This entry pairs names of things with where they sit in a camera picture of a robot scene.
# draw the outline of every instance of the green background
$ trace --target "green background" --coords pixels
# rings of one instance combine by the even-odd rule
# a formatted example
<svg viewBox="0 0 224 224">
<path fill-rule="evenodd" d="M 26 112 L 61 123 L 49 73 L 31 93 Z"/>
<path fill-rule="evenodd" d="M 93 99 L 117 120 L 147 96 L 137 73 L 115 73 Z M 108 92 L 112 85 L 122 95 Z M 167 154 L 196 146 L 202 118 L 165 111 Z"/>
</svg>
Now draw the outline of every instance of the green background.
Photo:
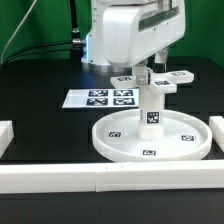
<svg viewBox="0 0 224 224">
<path fill-rule="evenodd" d="M 0 53 L 33 0 L 0 0 Z M 91 28 L 90 0 L 76 0 L 82 37 Z M 170 56 L 207 57 L 224 67 L 224 1 L 185 0 L 186 33 Z M 69 0 L 39 0 L 6 56 L 26 46 L 70 40 Z M 68 57 L 67 53 L 45 57 Z"/>
</svg>

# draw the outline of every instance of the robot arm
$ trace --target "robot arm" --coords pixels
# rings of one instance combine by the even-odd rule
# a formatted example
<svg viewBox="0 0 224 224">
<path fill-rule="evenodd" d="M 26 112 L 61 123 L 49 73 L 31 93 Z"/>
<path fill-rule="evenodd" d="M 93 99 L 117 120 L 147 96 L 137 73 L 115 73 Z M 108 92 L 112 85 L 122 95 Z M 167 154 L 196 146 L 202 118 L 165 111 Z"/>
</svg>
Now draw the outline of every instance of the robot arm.
<svg viewBox="0 0 224 224">
<path fill-rule="evenodd" d="M 92 0 L 92 15 L 82 59 L 92 68 L 130 68 L 185 32 L 184 0 Z"/>
</svg>

